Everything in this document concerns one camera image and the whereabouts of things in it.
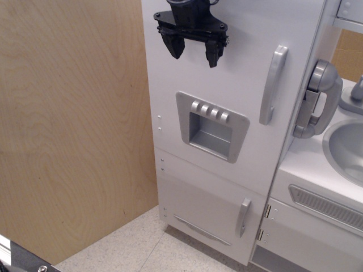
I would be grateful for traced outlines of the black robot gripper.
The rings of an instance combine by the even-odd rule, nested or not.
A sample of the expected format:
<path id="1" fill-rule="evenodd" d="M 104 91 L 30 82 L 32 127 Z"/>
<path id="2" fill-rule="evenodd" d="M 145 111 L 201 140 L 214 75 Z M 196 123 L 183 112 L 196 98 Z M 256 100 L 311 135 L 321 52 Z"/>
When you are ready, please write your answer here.
<path id="1" fill-rule="evenodd" d="M 154 19 L 158 22 L 158 32 L 170 54 L 179 59 L 185 48 L 185 39 L 199 41 L 205 43 L 209 67 L 216 67 L 229 41 L 227 24 L 214 17 L 210 11 L 218 1 L 167 3 L 171 9 L 156 12 Z"/>

